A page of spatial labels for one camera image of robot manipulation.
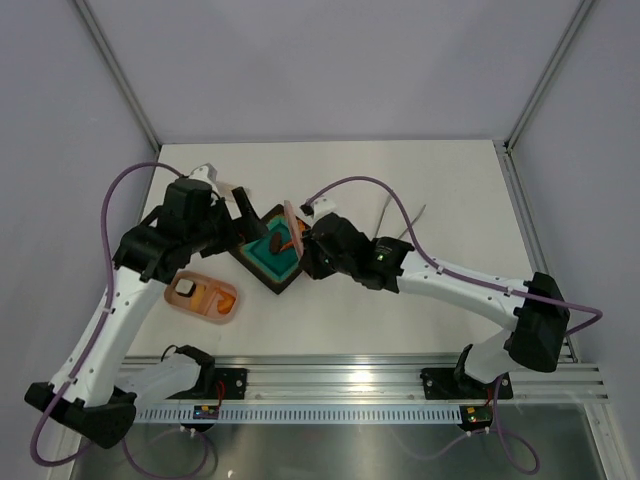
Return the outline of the pink lunch box lid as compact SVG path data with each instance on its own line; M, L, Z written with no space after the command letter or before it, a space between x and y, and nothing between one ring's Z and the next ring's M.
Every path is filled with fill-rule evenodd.
M298 259L301 259L304 254L304 246L302 242L302 230L299 226L297 215L292 203L288 200L283 201L283 209L293 248Z

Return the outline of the metal food tongs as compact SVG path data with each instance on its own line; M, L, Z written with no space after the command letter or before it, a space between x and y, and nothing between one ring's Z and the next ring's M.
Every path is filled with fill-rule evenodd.
M420 207L410 208L409 217L412 227L415 227L421 220L426 209L426 204L423 204ZM382 234L386 233L391 233L392 237L400 240L406 240L409 238L409 228L406 225L403 215L397 208L394 199L390 195L387 195L384 199L373 228L374 237L380 237Z

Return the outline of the pink lunch box base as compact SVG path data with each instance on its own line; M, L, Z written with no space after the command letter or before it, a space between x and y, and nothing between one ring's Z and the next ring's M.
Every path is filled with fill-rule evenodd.
M240 303L235 286L188 270L174 277L163 297L176 311L216 325L230 323Z

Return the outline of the orange fried shrimp piece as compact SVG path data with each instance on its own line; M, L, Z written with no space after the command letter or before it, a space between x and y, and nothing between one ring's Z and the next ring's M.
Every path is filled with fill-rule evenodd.
M217 290L216 310L220 315L228 315L234 308L236 296L222 289Z

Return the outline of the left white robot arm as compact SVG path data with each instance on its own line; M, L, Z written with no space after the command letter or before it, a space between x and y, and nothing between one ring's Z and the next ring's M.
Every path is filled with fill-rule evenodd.
M214 390L214 357L189 345L128 380L116 377L150 309L193 255L226 253L267 234L245 189L233 189L232 196L237 218L203 181L182 178L167 187L162 204L122 237L108 261L104 305L59 372L29 386L29 405L109 449L148 406L184 392L203 398Z

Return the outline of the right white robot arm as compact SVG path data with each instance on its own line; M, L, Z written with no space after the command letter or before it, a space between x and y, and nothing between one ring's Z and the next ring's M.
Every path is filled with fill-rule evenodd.
M548 275L537 273L524 282L505 280L492 290L485 283L445 274L412 245L390 237L333 241L307 235L296 251L301 269L314 280L341 273L370 290L433 298L499 326L489 339L467 345L454 367L422 371L428 399L482 399L494 391L500 376L557 369L569 313Z

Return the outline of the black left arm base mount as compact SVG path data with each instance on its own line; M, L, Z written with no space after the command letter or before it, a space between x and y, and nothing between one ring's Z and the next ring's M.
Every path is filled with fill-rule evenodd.
M248 370L245 368L216 367L201 373L195 386L170 396L171 400L244 400Z

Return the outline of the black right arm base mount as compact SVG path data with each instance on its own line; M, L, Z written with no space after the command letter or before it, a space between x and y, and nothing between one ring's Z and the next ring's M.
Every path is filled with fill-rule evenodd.
M453 367L427 367L421 370L424 396L426 400L489 400L493 399L496 387L498 398L513 398L510 377L482 384L465 374L457 375Z

